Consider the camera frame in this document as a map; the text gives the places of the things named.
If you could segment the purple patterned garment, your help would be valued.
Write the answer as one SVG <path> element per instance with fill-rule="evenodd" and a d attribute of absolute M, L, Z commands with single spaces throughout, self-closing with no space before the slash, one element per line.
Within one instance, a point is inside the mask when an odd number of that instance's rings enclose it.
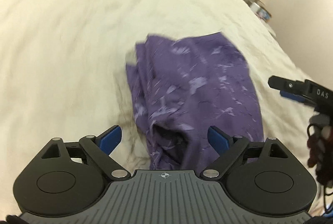
<path fill-rule="evenodd" d="M 263 141 L 247 61 L 221 33 L 180 40 L 150 35 L 135 54 L 126 76 L 150 169 L 202 171 L 218 157 L 208 142 L 210 126 Z"/>

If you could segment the cream floral bedspread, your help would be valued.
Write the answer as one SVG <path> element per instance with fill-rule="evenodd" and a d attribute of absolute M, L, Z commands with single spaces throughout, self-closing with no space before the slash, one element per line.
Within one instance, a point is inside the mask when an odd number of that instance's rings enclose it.
<path fill-rule="evenodd" d="M 312 110 L 271 89 L 272 75 L 304 80 L 242 0 L 1 0 L 1 217 L 18 214 L 16 177 L 53 137 L 77 141 L 112 125 L 123 141 L 112 157 L 147 169 L 125 64 L 149 34 L 181 39 L 221 32 L 244 55 L 266 137 L 305 164 Z"/>

